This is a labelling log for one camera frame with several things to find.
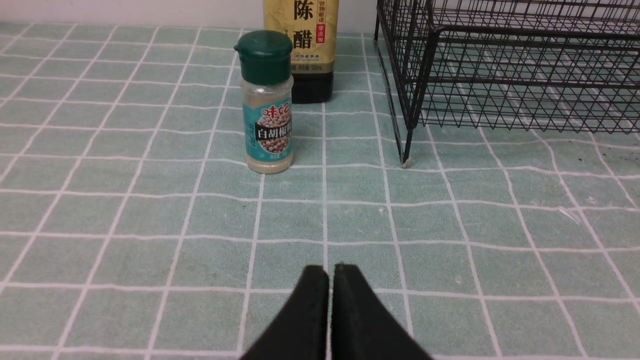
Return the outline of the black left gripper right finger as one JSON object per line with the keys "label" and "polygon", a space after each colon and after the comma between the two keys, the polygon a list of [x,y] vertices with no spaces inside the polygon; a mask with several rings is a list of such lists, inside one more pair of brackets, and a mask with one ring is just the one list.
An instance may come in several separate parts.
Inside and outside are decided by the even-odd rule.
{"label": "black left gripper right finger", "polygon": [[430,360],[382,304],[357,265],[334,267],[331,313],[334,360]]}

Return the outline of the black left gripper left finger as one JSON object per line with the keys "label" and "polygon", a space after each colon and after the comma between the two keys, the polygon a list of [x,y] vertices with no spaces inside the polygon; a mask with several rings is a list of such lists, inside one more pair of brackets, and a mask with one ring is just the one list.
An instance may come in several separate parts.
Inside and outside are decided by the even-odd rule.
{"label": "black left gripper left finger", "polygon": [[324,360],[327,354],[329,276],[304,267],[278,314],[242,355],[243,360]]}

